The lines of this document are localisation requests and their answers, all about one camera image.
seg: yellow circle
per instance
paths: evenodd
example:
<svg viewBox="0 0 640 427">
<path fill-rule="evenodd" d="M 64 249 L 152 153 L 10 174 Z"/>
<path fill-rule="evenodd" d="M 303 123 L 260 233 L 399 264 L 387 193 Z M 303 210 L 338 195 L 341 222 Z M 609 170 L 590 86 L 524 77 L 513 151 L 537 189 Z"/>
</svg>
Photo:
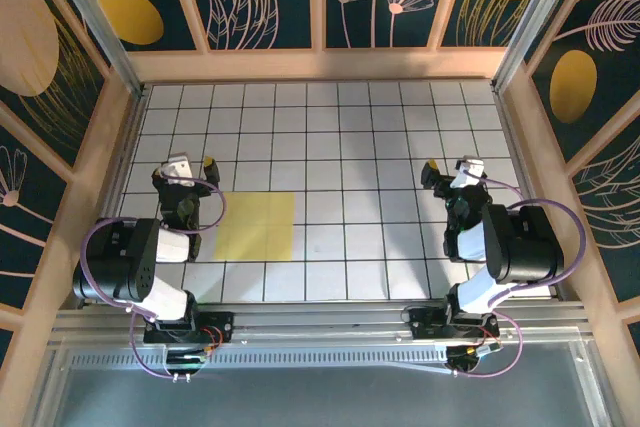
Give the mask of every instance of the yellow circle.
<svg viewBox="0 0 640 427">
<path fill-rule="evenodd" d="M 32 97 L 58 70 L 58 30 L 44 0 L 0 0 L 0 85 Z"/>
<path fill-rule="evenodd" d="M 551 75 L 551 111 L 565 124 L 582 117 L 596 91 L 598 70 L 589 54 L 570 50 L 558 60 Z"/>
<path fill-rule="evenodd" d="M 98 3 L 120 39 L 149 45 L 162 38 L 162 17 L 148 0 L 98 0 Z"/>
</svg>

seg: yellow square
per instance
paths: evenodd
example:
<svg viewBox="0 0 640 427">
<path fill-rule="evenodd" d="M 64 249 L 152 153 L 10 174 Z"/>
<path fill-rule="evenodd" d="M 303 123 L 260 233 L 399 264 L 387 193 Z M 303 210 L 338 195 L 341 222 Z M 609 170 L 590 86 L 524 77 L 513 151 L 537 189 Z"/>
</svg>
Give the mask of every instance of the yellow square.
<svg viewBox="0 0 640 427">
<path fill-rule="evenodd" d="M 230 192 L 213 260 L 288 261 L 293 255 L 293 192 Z"/>
</svg>

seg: white grid mat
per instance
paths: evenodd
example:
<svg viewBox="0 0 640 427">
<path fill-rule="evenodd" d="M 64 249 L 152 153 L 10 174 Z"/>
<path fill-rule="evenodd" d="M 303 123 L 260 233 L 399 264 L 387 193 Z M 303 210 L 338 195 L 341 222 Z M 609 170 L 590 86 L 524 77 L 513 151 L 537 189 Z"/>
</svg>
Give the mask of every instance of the white grid mat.
<svg viewBox="0 0 640 427">
<path fill-rule="evenodd" d="M 486 81 L 155 86 L 122 215 L 159 218 L 151 173 L 178 152 L 194 174 L 214 157 L 223 191 L 295 192 L 292 262 L 212 262 L 213 229 L 198 262 L 157 266 L 200 302 L 442 297 L 477 266 L 443 258 L 446 212 L 421 189 L 425 161 L 453 174 L 479 155 L 491 178 L 517 185 Z M 201 223 L 218 211 L 203 199 Z"/>
</svg>

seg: yellow paper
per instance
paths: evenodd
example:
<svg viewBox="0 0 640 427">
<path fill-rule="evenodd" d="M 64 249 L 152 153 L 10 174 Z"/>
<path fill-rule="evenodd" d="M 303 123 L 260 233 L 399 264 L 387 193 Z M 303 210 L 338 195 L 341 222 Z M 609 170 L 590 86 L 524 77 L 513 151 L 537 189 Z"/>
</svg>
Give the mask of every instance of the yellow paper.
<svg viewBox="0 0 640 427">
<path fill-rule="evenodd" d="M 229 192 L 213 260 L 290 261 L 293 192 Z"/>
</svg>

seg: grid tile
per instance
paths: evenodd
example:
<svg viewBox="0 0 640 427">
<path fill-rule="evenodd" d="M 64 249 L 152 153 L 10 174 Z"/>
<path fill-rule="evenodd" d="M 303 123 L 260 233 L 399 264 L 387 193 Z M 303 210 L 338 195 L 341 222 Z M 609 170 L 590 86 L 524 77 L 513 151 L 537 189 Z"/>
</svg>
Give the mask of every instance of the grid tile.
<svg viewBox="0 0 640 427">
<path fill-rule="evenodd" d="M 291 261 L 214 261 L 214 228 L 196 263 L 160 269 L 205 303 L 441 297 L 477 266 L 444 258 L 446 210 L 420 185 L 426 161 L 455 175 L 477 149 L 491 178 L 516 183 L 488 82 L 156 86 L 142 130 L 124 215 L 159 216 L 150 176 L 170 153 L 200 176 L 203 153 L 214 157 L 223 191 L 294 192 Z M 203 198 L 201 223 L 220 209 Z"/>
<path fill-rule="evenodd" d="M 211 107 L 213 85 L 185 85 L 180 100 L 181 109 L 208 109 Z"/>
<path fill-rule="evenodd" d="M 154 85 L 148 109 L 177 109 L 181 96 L 181 85 Z"/>
</svg>

